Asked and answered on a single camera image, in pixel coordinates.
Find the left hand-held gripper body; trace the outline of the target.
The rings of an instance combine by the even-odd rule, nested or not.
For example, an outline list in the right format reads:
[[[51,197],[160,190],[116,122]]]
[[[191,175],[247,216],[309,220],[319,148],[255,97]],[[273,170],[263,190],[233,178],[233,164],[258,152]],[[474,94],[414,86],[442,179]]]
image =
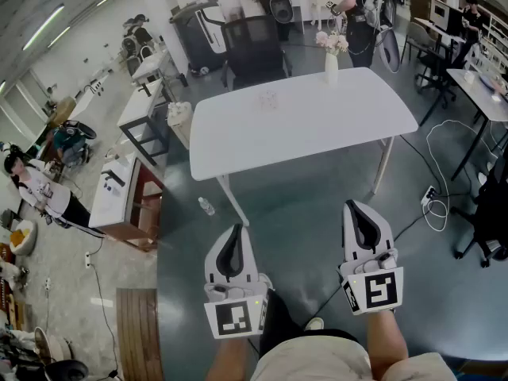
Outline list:
[[[271,280],[263,273],[253,283],[206,284],[209,301],[204,307],[214,338],[262,335],[271,288]]]

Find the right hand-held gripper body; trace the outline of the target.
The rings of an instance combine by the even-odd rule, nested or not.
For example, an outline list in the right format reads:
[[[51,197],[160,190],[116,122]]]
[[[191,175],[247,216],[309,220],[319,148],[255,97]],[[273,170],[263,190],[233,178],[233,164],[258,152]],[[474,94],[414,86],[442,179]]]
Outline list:
[[[402,304],[404,271],[397,259],[398,250],[391,248],[338,268],[353,315],[393,310]]]

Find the clear glass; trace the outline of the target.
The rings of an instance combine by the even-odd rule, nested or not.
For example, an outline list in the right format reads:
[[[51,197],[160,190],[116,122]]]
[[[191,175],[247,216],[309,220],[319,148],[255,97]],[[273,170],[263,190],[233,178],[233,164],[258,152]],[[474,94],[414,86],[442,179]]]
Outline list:
[[[279,108],[278,94],[273,90],[265,90],[258,95],[258,109],[260,111],[276,111]]]

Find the person's left forearm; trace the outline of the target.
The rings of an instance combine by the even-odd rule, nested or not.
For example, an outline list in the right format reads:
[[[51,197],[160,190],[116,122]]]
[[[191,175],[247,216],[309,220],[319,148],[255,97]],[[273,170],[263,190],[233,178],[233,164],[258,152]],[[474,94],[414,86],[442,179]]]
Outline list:
[[[221,341],[206,381],[248,381],[248,338]]]

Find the person's black trouser leg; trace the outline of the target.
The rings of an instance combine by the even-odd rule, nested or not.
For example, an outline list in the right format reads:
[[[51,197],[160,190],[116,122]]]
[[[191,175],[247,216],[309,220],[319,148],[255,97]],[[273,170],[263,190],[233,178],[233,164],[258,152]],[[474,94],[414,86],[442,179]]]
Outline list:
[[[267,313],[264,322],[264,332],[260,337],[260,358],[285,341],[298,337],[313,336],[339,337],[355,342],[358,341],[353,335],[339,329],[302,329],[291,318],[282,298],[274,290],[269,289],[267,293]]]

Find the person's beige shirt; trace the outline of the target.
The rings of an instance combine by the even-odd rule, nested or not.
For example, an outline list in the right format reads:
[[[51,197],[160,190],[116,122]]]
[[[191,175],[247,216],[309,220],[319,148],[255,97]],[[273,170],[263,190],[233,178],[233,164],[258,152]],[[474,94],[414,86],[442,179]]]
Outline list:
[[[366,350],[340,337],[306,336],[284,341],[258,362],[250,381],[375,381]],[[456,381],[435,352],[399,361],[380,381]]]

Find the wooden slat board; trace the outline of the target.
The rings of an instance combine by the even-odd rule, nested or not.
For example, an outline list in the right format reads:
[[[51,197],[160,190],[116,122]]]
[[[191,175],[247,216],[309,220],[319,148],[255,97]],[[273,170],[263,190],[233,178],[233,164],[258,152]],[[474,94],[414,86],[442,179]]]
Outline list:
[[[118,288],[116,310],[124,381],[164,381],[156,290]]]

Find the wooden cabinet white top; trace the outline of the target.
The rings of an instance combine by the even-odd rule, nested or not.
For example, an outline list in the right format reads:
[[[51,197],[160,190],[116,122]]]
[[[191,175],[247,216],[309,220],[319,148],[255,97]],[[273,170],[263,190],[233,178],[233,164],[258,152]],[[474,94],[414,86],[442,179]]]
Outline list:
[[[142,252],[157,247],[164,185],[136,154],[106,162],[101,170],[90,227]]]

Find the grey table black legs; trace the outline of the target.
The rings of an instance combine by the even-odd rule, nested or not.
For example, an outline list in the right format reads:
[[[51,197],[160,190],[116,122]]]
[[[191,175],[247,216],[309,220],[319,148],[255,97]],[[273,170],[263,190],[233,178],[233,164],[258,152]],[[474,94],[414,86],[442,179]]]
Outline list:
[[[475,106],[476,110],[483,118],[479,131],[464,158],[460,161],[457,169],[454,171],[451,180],[454,181],[459,173],[464,169],[464,166],[469,161],[471,154],[483,138],[483,133],[489,121],[494,122],[508,122],[508,102],[500,98],[498,101],[493,98],[494,91],[490,90],[482,81],[481,74],[473,71],[471,82],[466,80],[467,72],[459,69],[448,69],[449,77],[455,82],[458,87],[467,95],[470,102]]]

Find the white vase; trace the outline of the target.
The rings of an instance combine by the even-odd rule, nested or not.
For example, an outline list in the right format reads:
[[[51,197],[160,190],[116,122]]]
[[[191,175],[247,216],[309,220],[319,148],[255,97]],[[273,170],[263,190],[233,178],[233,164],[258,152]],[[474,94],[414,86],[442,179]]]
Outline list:
[[[338,59],[337,57],[327,52],[325,56],[325,79],[330,86],[336,86],[338,80]]]

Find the grey office chair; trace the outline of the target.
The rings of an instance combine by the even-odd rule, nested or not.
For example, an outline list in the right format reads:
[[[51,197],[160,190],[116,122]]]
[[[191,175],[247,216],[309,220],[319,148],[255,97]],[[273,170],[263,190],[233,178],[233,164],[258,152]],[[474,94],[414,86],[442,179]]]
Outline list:
[[[414,76],[417,92],[421,94],[424,90],[435,89],[440,93],[444,92],[442,106],[448,106],[447,94],[450,101],[456,100],[456,94],[450,89],[450,78],[447,69],[452,64],[451,49],[445,47],[441,42],[433,40],[425,28],[417,22],[410,22],[407,27],[404,48],[401,54],[403,60],[405,51],[408,51],[408,58],[411,60],[411,49],[418,50],[417,59],[424,66],[424,70]]]

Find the pink flower bunch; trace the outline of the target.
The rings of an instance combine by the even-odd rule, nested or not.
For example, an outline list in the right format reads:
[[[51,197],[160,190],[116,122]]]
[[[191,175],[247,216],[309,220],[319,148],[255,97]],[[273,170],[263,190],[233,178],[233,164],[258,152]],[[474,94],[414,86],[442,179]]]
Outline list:
[[[348,42],[345,35],[332,31],[330,34],[319,31],[315,37],[316,44],[326,50],[327,53],[338,56],[341,52],[348,51]]]

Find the black mesh office chair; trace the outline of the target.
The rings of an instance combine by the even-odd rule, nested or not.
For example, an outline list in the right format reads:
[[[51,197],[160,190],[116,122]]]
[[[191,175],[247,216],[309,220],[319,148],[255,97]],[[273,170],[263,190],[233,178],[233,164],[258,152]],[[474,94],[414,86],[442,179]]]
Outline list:
[[[239,90],[287,79],[293,67],[283,50],[272,16],[247,17],[221,26],[225,61],[221,82],[227,90]]]

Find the dark grey machine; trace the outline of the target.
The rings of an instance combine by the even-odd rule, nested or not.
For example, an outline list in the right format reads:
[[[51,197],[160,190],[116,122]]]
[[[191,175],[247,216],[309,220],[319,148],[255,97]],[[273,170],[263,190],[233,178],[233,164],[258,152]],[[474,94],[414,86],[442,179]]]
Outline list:
[[[176,28],[194,76],[216,71],[225,61],[222,34],[225,17],[218,0],[196,0],[176,9],[169,22]]]

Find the white sink counter black frame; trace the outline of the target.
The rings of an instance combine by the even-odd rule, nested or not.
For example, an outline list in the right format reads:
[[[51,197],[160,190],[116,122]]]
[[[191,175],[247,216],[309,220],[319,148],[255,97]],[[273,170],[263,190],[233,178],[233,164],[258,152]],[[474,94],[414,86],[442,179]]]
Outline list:
[[[160,79],[165,76],[164,70],[170,62],[168,51],[157,52],[143,60],[140,66],[132,75],[132,80],[137,83],[143,83],[151,77]]]
[[[169,104],[161,79],[146,84],[152,96],[137,87],[126,104],[117,126],[136,150],[152,165],[169,151],[166,110]]]

